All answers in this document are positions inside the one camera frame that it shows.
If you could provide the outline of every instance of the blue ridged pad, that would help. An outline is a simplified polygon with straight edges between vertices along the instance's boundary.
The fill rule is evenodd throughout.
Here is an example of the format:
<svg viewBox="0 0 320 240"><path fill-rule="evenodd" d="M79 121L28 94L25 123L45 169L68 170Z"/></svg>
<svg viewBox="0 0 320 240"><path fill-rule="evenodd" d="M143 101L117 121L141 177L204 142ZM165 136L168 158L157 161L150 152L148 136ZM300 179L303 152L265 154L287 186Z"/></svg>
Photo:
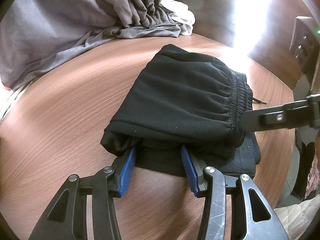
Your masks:
<svg viewBox="0 0 320 240"><path fill-rule="evenodd" d="M196 197L200 191L199 185L198 185L198 178L196 175L196 169L192 164L189 153L184 144L181 147L181 157L182 157L184 169L186 171L190 190L193 192L193 194L195 194L195 197Z"/></svg>
<svg viewBox="0 0 320 240"><path fill-rule="evenodd" d="M134 165L136 163L136 157L137 157L136 150L135 148L132 148L120 174L120 187L119 187L120 197L123 197L124 194L128 191L131 175L133 172Z"/></svg>

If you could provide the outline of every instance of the round wooden table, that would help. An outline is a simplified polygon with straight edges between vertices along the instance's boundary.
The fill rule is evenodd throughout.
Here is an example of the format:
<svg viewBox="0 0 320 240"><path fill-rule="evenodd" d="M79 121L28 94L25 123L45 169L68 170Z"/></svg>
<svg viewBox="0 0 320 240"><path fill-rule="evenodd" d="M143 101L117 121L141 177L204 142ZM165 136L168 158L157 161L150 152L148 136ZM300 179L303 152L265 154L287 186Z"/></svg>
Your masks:
<svg viewBox="0 0 320 240"><path fill-rule="evenodd" d="M70 174L85 177L111 165L115 156L100 145L103 130L141 69L169 43L216 56L245 73L254 97L268 106L293 101L292 91L264 67L196 34L115 40L70 60L36 81L0 125L0 211L21 240L28 239ZM253 103L259 107L265 105ZM294 130L256 136L262 158L254 181L274 207L289 169ZM88 238L93 239L88 202ZM128 193L115 199L122 239L195 240L203 204L185 178L135 168ZM226 238L230 205L228 197Z"/></svg>

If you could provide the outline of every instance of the drawstring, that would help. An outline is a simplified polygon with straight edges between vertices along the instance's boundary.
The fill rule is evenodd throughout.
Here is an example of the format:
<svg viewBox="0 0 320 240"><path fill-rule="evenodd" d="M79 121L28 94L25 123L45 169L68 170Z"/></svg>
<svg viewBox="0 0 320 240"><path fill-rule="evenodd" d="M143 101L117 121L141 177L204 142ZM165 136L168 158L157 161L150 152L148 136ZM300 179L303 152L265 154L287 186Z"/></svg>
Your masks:
<svg viewBox="0 0 320 240"><path fill-rule="evenodd" d="M256 101L256 102L259 103L259 104L265 104L265 105L267 104L266 102L262 102L261 100L259 100L259 99L257 99L257 98L254 98L254 97L252 98L252 100L253 100L253 101Z"/></svg>

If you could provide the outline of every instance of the gray cloth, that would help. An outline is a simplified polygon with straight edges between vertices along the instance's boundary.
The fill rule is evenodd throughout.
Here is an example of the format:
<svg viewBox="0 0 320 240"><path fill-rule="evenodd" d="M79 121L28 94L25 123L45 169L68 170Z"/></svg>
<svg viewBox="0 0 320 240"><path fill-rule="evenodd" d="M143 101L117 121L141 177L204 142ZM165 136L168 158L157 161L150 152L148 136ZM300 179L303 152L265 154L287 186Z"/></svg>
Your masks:
<svg viewBox="0 0 320 240"><path fill-rule="evenodd" d="M178 37L161 0L15 0L0 23L0 77L17 90L115 38Z"/></svg>

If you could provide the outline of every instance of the metal screw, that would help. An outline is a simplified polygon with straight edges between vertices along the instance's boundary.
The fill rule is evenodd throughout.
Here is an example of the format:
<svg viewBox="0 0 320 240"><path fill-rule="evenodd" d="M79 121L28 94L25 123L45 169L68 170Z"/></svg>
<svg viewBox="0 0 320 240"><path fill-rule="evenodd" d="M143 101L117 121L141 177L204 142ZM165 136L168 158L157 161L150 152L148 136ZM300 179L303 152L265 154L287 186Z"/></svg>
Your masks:
<svg viewBox="0 0 320 240"><path fill-rule="evenodd" d="M103 172L104 173L110 173L112 171L112 167L111 166L107 166L105 168L103 168Z"/></svg>
<svg viewBox="0 0 320 240"><path fill-rule="evenodd" d="M69 176L69 180L72 182L72 181L76 181L78 179L78 176L73 174L73 175L70 175Z"/></svg>
<svg viewBox="0 0 320 240"><path fill-rule="evenodd" d="M208 173L214 173L216 170L213 167L208 166L208 167L205 168L205 171L208 172Z"/></svg>
<svg viewBox="0 0 320 240"><path fill-rule="evenodd" d="M244 181L248 181L250 179L250 177L247 174L242 174L240 178Z"/></svg>
<svg viewBox="0 0 320 240"><path fill-rule="evenodd" d="M276 116L277 121L282 121L283 120L283 114L277 114Z"/></svg>

